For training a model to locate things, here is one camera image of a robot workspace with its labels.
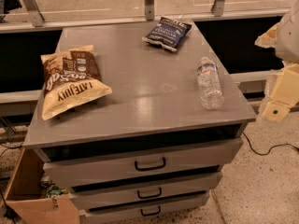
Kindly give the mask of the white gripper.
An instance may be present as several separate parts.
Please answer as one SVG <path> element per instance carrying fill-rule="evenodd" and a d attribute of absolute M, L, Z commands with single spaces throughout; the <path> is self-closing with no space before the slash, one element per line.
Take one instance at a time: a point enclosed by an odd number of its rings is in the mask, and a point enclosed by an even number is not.
<path fill-rule="evenodd" d="M 275 47 L 276 55 L 289 64 L 276 74 L 262 117 L 282 121 L 299 103 L 299 0 L 254 42 L 260 48 Z"/>

